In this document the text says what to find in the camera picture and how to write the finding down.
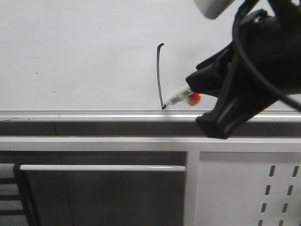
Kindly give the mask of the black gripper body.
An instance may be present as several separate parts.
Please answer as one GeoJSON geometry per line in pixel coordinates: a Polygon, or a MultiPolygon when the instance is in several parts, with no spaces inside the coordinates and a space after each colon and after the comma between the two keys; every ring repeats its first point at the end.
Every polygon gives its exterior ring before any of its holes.
{"type": "Polygon", "coordinates": [[[232,27],[241,78],[286,104],[301,93],[301,5],[291,0],[268,1],[274,15],[253,11],[255,0],[238,8],[232,27]]]}

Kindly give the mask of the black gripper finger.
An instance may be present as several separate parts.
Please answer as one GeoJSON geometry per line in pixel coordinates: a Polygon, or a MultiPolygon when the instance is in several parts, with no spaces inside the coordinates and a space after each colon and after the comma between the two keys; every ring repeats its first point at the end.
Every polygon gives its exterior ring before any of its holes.
{"type": "Polygon", "coordinates": [[[228,73],[213,110],[196,118],[207,137],[227,139],[243,123],[278,101],[241,73],[228,73]]]}
{"type": "Polygon", "coordinates": [[[226,46],[196,66],[186,77],[193,92],[218,97],[234,56],[232,46],[226,46]]]}

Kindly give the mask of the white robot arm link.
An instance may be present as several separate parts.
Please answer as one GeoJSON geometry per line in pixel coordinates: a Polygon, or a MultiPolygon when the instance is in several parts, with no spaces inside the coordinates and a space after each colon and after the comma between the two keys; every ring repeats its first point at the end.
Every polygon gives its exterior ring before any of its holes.
{"type": "Polygon", "coordinates": [[[235,0],[194,0],[195,5],[207,19],[216,19],[235,0]]]}

